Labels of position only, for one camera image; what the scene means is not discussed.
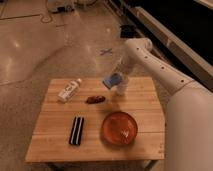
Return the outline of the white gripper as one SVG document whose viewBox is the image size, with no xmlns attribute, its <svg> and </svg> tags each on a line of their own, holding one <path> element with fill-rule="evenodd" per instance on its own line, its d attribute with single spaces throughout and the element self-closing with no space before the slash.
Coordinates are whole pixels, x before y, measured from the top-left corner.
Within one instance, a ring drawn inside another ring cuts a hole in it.
<svg viewBox="0 0 213 171">
<path fill-rule="evenodd" d="M 135 60 L 129 56 L 122 57 L 113 72 L 116 73 L 122 80 L 125 80 L 135 67 Z"/>
</svg>

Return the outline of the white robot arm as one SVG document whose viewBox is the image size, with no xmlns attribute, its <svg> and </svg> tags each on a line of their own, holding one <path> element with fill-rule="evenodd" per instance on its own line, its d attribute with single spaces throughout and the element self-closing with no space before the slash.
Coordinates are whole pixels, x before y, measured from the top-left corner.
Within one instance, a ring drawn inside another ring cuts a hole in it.
<svg viewBox="0 0 213 171">
<path fill-rule="evenodd" d="M 118 70 L 145 68 L 171 97 L 166 110 L 165 171 L 213 171 L 213 92 L 151 54 L 148 38 L 124 43 Z"/>
</svg>

